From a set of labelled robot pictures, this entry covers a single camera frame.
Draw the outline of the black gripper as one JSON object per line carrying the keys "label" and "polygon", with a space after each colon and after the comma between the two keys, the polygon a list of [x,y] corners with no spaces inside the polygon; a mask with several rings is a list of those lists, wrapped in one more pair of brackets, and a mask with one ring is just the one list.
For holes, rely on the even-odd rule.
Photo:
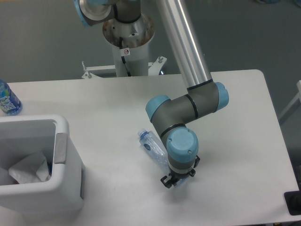
{"label": "black gripper", "polygon": [[176,186],[177,182],[181,179],[185,179],[189,176],[193,177],[196,174],[195,168],[198,166],[200,162],[200,157],[196,155],[194,165],[191,169],[185,170],[184,172],[176,172],[172,169],[170,169],[169,176],[164,176],[160,179],[161,183],[166,188],[171,188],[172,186]]}

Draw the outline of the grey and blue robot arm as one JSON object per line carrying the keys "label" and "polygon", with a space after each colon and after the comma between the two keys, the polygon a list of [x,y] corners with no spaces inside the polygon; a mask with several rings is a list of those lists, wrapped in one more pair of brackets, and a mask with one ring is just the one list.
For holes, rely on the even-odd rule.
{"label": "grey and blue robot arm", "polygon": [[[139,0],[76,0],[74,6],[83,25],[103,25],[111,45],[118,77],[149,75],[149,43],[155,28],[142,12]],[[193,177],[200,158],[198,138],[187,124],[224,108],[229,94],[214,82],[199,47],[183,0],[157,1],[169,42],[187,88],[176,99],[152,98],[145,110],[167,151],[169,174],[162,184],[170,188]]]}

